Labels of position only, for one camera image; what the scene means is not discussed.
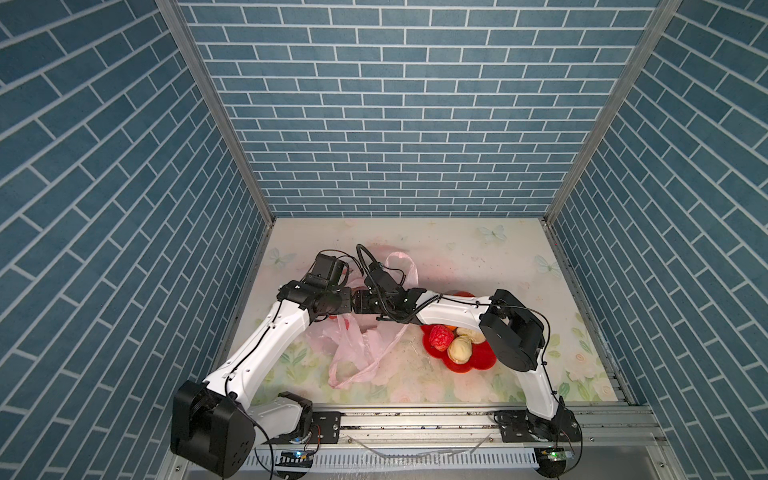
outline wall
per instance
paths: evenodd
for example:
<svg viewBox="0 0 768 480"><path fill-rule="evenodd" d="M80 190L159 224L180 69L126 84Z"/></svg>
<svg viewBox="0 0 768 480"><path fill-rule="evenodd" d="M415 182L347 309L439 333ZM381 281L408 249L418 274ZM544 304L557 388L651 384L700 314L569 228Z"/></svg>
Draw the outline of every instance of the wall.
<svg viewBox="0 0 768 480"><path fill-rule="evenodd" d="M144 478L263 222L151 0L0 23L0 478Z"/></svg>
<svg viewBox="0 0 768 480"><path fill-rule="evenodd" d="M766 23L684 0L555 223L689 478L766 477Z"/></svg>
<svg viewBox="0 0 768 480"><path fill-rule="evenodd" d="M183 0L278 216L540 216L657 0Z"/></svg>

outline plastic bag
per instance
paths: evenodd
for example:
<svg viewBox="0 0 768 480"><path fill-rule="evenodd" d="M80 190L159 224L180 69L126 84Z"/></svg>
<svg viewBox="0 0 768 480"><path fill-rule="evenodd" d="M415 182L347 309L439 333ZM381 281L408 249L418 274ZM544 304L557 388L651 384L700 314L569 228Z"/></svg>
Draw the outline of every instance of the plastic bag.
<svg viewBox="0 0 768 480"><path fill-rule="evenodd" d="M416 265L406 253L391 252L382 263L388 268L398 268L406 273L403 288L418 286ZM390 274L396 281L400 281L400 272L391 270ZM353 290L357 287L365 288L360 272L350 274L347 285ZM313 323L306 330L306 335L314 350L333 354L328 371L328 384L334 389L343 389L354 382L373 380L381 359L400 341L406 327L407 325L396 322L377 321L376 315L345 313ZM347 379L339 379L339 364L342 362L353 363L357 373Z"/></svg>

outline floral tablecloth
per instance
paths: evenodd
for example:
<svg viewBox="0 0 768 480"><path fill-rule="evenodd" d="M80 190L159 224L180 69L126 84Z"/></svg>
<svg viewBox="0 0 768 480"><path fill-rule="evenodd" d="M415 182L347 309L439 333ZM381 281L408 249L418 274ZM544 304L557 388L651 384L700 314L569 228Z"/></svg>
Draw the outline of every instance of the floral tablecloth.
<svg viewBox="0 0 768 480"><path fill-rule="evenodd" d="M233 348L262 321L280 285L300 278L316 253L354 246L406 252L419 271L419 284L434 291L466 290L490 295L511 291L542 311L552 325L546 354L553 386L567 401L616 401L594 344L535 219L279 219L250 294ZM486 371L453 373L422 348L422 331L408 326L381 362L371 382L348 389L328 385L332 356L299 336L280 357L254 404L291 391L315 403L488 403L524 402L515 373L497 363ZM339 377L355 372L341 364Z"/></svg>

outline brick wall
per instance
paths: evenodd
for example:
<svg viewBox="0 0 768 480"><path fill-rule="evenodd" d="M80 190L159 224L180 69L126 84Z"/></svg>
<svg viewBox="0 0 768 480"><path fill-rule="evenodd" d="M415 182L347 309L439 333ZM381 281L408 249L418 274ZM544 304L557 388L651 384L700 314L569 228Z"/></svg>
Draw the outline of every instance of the brick wall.
<svg viewBox="0 0 768 480"><path fill-rule="evenodd" d="M183 1L278 216L541 216L657 0Z"/></svg>
<svg viewBox="0 0 768 480"><path fill-rule="evenodd" d="M684 0L555 224L689 478L766 478L766 23Z"/></svg>
<svg viewBox="0 0 768 480"><path fill-rule="evenodd" d="M263 229L152 0L0 2L0 478L144 478Z"/></svg>

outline robotic arm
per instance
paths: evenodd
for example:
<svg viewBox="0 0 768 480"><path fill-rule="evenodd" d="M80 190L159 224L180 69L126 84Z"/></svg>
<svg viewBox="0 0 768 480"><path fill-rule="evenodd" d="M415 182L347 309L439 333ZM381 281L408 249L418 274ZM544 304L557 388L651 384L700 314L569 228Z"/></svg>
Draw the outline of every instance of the robotic arm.
<svg viewBox="0 0 768 480"><path fill-rule="evenodd" d="M370 257L370 264L362 253ZM362 245L358 245L358 257L356 264L365 275L367 290L352 294L345 286L346 276L342 279L345 270L349 275L349 265L318 254L303 279L280 287L266 319L219 369L202 383L187 381L179 388L171 421L173 453L228 478L254 444L287 433L306 437L312 411L308 400L283 393L259 407L254 418L243 407L250 405L283 351L312 322L352 311L375 313L379 320L398 323L439 323L482 331L498 361L518 373L529 431L552 441L560 425L570 423L573 414L555 396L545 371L544 325L514 295L506 290L480 297L404 290Z"/></svg>

